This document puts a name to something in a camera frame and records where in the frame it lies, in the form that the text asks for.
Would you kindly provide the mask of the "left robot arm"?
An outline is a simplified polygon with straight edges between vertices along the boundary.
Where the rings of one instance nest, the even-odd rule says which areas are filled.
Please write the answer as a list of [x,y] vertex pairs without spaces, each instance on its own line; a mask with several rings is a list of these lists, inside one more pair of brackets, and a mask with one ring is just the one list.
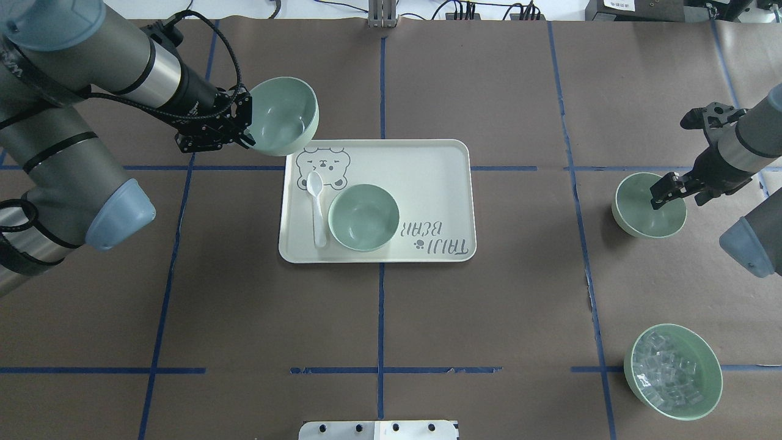
[[214,86],[182,59],[176,25],[199,12],[136,27],[103,1],[2,2],[2,148],[34,187],[2,201],[2,295],[47,273],[87,244],[109,250],[156,209],[76,104],[103,98],[176,130],[181,152],[206,152],[249,134],[241,80]]

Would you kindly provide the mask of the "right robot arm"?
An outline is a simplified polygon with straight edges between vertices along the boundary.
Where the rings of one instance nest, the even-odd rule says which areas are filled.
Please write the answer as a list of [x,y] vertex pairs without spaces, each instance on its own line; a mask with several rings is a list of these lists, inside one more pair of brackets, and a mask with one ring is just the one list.
[[[653,209],[676,199],[694,197],[702,206],[730,196],[781,154],[781,86],[753,108],[713,102],[693,108],[681,120],[683,129],[700,129],[707,141],[690,172],[664,175],[650,189]],[[720,247],[749,273],[763,278],[780,274],[780,195],[774,193],[720,236]]]

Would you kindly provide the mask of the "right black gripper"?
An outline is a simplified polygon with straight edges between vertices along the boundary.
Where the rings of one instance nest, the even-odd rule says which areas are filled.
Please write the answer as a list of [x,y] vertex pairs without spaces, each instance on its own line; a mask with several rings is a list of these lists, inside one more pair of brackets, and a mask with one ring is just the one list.
[[677,172],[669,172],[650,187],[650,203],[657,211],[673,200],[695,195],[696,205],[703,206],[723,195],[734,195],[751,179],[752,173],[729,165],[697,166],[682,177]]

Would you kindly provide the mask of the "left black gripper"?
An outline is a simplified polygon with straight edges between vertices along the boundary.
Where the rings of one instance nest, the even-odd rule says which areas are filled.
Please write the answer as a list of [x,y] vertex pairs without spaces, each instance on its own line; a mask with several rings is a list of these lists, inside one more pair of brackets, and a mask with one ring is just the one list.
[[231,100],[231,92],[218,92],[211,109],[212,114],[203,120],[188,120],[174,140],[182,153],[211,152],[229,143],[237,143],[245,149],[254,145],[249,133],[252,123],[252,97],[249,92],[238,92]]

